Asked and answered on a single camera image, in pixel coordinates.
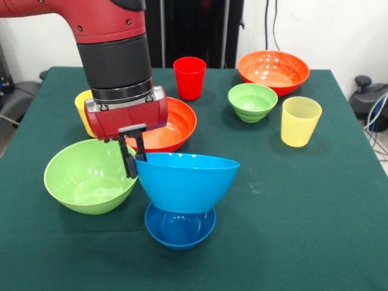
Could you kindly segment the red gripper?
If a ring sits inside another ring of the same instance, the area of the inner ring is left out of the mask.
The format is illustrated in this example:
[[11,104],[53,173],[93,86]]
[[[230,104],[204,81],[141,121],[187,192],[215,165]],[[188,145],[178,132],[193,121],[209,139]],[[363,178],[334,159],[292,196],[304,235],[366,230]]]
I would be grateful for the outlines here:
[[[153,130],[167,124],[168,104],[165,90],[155,86],[151,93],[138,99],[119,104],[98,104],[92,98],[84,101],[87,122],[98,140],[116,139],[119,137],[119,148],[128,178],[137,177],[134,156],[129,152],[125,136],[119,134],[120,129],[140,127]],[[142,137],[142,129],[135,132],[136,159],[146,161],[146,151]]]

